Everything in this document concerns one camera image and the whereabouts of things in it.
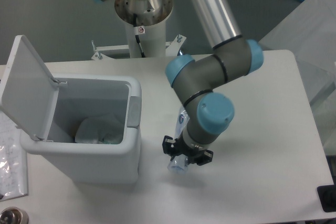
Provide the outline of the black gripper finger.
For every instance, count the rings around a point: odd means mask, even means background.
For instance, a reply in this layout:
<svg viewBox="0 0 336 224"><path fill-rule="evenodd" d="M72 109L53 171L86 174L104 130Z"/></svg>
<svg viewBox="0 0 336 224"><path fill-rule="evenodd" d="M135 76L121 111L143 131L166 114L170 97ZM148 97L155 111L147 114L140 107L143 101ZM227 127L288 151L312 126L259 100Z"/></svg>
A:
<svg viewBox="0 0 336 224"><path fill-rule="evenodd" d="M213 151L205 150L202 155L195 159L195 163L198 166L203 166L205 164L211 163L213 160Z"/></svg>
<svg viewBox="0 0 336 224"><path fill-rule="evenodd" d="M163 153L168 155L170 159L174 159L177 155L177 149L175 146L175 139L165 135L162 142Z"/></svg>

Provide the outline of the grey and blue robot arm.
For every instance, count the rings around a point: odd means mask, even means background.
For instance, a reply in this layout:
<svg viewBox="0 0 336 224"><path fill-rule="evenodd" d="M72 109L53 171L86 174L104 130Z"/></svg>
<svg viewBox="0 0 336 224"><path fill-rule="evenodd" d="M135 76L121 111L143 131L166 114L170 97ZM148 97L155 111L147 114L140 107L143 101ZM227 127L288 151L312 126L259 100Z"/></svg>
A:
<svg viewBox="0 0 336 224"><path fill-rule="evenodd" d="M202 166L212 161L209 146L235 114L231 100L214 89L258 70L264 55L256 41L242 36L227 0L192 3L213 53L198 61L180 55L167 64L166 77L189 120L177 138L165 136L162 147L172 163L182 157L183 165ZM114 7L129 31L132 58L165 54L163 23L172 12L172 0L115 0Z"/></svg>

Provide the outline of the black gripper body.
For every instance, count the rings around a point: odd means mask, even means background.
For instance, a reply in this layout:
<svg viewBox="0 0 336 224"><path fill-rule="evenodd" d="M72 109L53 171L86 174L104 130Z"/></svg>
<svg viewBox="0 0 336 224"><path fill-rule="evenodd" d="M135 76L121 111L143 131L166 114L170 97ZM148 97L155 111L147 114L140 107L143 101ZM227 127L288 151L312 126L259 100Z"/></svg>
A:
<svg viewBox="0 0 336 224"><path fill-rule="evenodd" d="M176 138L175 141L176 141L175 146L177 149L176 157L184 155L186 159L186 163L188 165L196 164L195 159L199 157L200 155L202 155L204 151L199 151L196 148L190 148L189 146L186 145L186 143L184 142L182 138Z"/></svg>

